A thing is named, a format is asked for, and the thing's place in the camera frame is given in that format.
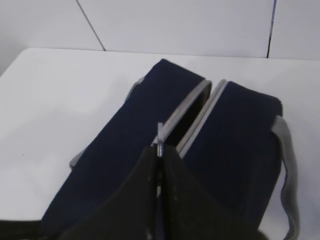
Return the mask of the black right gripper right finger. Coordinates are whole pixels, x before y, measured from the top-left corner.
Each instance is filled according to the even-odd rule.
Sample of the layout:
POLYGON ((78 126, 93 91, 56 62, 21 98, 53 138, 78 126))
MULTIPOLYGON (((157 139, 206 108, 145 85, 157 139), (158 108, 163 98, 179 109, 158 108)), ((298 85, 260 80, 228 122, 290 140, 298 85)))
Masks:
POLYGON ((256 240, 258 231, 220 206, 189 172, 175 147, 161 159, 161 203, 166 240, 256 240))

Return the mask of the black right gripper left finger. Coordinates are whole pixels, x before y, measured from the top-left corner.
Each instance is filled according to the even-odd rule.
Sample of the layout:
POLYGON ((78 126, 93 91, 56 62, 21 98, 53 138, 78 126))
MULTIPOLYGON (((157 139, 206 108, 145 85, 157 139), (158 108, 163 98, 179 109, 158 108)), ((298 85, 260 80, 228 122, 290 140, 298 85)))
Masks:
POLYGON ((93 213, 65 231, 59 239, 156 239, 157 168, 157 147, 146 147, 117 191, 93 213))

